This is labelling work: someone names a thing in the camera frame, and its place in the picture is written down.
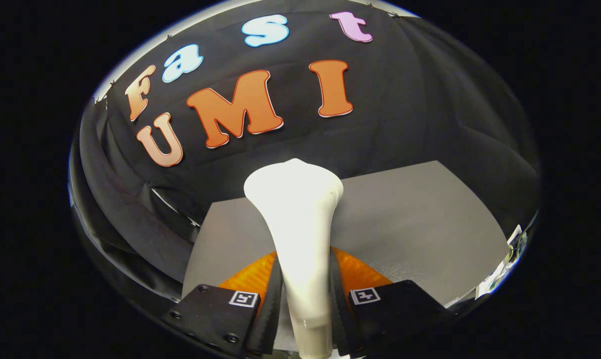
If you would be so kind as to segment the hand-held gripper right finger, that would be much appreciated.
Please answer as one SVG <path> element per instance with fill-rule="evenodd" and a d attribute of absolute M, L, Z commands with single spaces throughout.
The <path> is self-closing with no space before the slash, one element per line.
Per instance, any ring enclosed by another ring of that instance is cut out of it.
<path fill-rule="evenodd" d="M 335 247 L 329 257 L 333 339 L 341 356 L 404 357 L 413 341 L 453 316 L 412 280 L 392 282 Z"/>

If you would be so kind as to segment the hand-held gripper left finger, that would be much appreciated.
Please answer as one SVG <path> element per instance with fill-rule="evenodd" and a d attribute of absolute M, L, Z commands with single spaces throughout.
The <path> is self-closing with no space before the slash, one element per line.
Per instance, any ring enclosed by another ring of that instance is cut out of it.
<path fill-rule="evenodd" d="M 278 257 L 272 252 L 219 286 L 198 284 L 161 322 L 217 357 L 271 355 L 282 285 Z"/>

